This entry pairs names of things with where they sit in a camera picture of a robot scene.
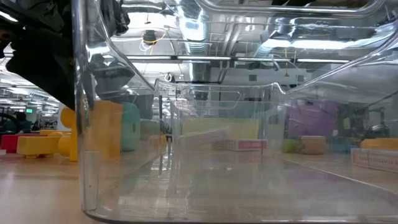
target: transparent container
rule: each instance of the transparent container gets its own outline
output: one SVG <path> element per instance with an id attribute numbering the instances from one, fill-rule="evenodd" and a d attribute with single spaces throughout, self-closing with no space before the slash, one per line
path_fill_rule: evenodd
<path id="1" fill-rule="evenodd" d="M 74 0 L 83 211 L 398 222 L 398 1 L 303 2 Z"/>

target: red object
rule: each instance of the red object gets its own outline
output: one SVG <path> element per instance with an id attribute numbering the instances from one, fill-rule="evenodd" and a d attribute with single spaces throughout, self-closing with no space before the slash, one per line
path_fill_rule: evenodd
<path id="1" fill-rule="evenodd" d="M 19 136 L 47 136 L 45 134 L 5 134 L 1 136 L 2 150 L 6 150 L 6 153 L 17 153 L 18 137 Z"/>

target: green object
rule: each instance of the green object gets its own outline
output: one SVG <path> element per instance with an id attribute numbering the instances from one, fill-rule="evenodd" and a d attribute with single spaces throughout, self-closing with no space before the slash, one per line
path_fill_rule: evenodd
<path id="1" fill-rule="evenodd" d="M 293 139 L 284 139 L 282 148 L 285 153 L 296 153 L 297 141 Z"/>
<path id="2" fill-rule="evenodd" d="M 132 103 L 122 103 L 122 105 L 120 148 L 121 152 L 129 152 L 139 147 L 141 119 L 136 105 Z"/>

